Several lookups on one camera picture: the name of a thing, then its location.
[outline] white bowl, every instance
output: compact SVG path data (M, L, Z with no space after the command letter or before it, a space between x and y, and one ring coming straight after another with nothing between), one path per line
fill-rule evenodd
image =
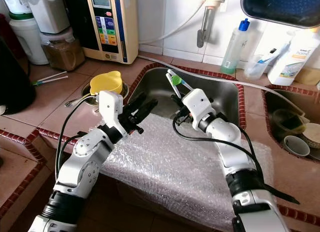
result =
M310 154L310 148L302 139L289 135L282 141L283 148L297 156L305 157Z

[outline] bubble wrap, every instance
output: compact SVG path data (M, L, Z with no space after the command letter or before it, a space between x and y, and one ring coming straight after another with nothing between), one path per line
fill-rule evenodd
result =
M141 124L144 133L121 140L101 172L148 193L148 199L173 213L208 227L231 231L234 217L231 195L212 142L178 137L172 120L150 114ZM204 137L190 124L182 134ZM243 146L249 148L244 140ZM253 143L266 183L272 185L270 148Z

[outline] dish soap bottle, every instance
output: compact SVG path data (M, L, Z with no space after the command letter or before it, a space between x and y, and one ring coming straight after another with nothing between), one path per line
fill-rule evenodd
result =
M232 74L236 71L236 66L240 60L241 50L248 41L248 27L250 22L248 18L241 21L239 28L236 28L231 36L228 48L226 50L220 71L225 74Z
M319 28L297 32L288 49L278 58L268 73L272 84L290 86L296 75L320 45Z

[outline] blue bottle cap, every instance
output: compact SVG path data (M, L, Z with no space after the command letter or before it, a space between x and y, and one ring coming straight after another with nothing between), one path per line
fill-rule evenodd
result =
M250 25L250 22L248 22L248 18L246 18L244 21L240 22L239 30L246 31L248 30L249 25Z

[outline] yellow plastic container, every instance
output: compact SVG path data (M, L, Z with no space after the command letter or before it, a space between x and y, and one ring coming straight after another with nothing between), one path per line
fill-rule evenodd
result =
M108 90L120 94L122 91L122 78L119 71L111 71L95 76L90 81L91 95L98 94L100 91Z

